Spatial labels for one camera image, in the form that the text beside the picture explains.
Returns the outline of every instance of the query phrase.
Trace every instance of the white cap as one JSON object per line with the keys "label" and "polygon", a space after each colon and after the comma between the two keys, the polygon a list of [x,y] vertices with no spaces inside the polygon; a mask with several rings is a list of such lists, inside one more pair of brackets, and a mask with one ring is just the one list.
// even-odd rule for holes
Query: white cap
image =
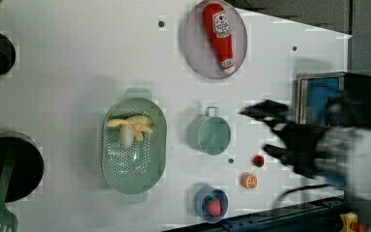
{"label": "white cap", "polygon": [[230,68],[224,70],[226,73],[231,74],[236,70],[236,66],[231,66]]}

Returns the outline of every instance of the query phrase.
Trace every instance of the banana peel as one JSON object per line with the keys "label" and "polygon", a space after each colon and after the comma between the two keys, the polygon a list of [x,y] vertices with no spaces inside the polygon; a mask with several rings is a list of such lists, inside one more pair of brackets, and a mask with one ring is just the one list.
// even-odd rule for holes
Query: banana peel
{"label": "banana peel", "polygon": [[142,142],[144,136],[142,132],[153,133],[153,130],[150,128],[152,120],[143,115],[137,115],[124,119],[113,119],[106,123],[108,128],[117,128],[117,127],[128,127],[133,133],[137,141]]}
{"label": "banana peel", "polygon": [[144,115],[132,116],[127,118],[126,121],[130,124],[142,124],[148,127],[152,124],[152,120]]}

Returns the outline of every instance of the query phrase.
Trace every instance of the orange fruit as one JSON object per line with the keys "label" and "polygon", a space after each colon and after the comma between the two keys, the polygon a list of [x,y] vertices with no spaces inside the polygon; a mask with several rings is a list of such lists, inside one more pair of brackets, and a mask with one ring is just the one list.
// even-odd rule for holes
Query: orange fruit
{"label": "orange fruit", "polygon": [[247,173],[243,175],[241,184],[243,185],[244,188],[254,189],[258,185],[258,180],[256,176]]}

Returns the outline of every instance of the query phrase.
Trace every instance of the spatula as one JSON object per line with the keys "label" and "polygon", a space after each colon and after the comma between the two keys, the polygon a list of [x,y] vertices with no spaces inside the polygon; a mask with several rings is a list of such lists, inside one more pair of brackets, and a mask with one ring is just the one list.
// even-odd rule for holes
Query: spatula
{"label": "spatula", "polygon": [[14,145],[9,141],[0,180],[0,232],[16,232],[17,230],[16,216],[5,207],[5,199],[14,168],[14,157]]}

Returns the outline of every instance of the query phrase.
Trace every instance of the banana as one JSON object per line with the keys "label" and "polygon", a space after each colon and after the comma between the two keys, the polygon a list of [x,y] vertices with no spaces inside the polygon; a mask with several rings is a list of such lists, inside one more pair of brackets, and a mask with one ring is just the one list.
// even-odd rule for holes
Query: banana
{"label": "banana", "polygon": [[152,124],[152,120],[144,115],[132,116],[127,118],[126,121],[130,124],[143,124],[146,126],[150,126]]}
{"label": "banana", "polygon": [[135,131],[153,133],[153,130],[151,128],[149,128],[149,127],[147,127],[146,125],[143,125],[143,124],[132,124],[131,127]]}
{"label": "banana", "polygon": [[134,130],[134,136],[135,136],[135,139],[137,139],[137,141],[143,142],[144,138],[143,138],[142,132]]}
{"label": "banana", "polygon": [[142,142],[144,136],[142,132],[153,133],[153,130],[149,128],[152,124],[146,116],[138,115],[123,119],[113,119],[106,123],[108,128],[122,127],[120,130],[120,140],[123,147],[128,148],[132,144],[132,139],[135,137],[137,141]]}
{"label": "banana", "polygon": [[116,128],[116,127],[123,126],[123,125],[126,125],[126,124],[128,124],[128,122],[126,120],[113,119],[113,120],[108,121],[106,126],[108,128]]}

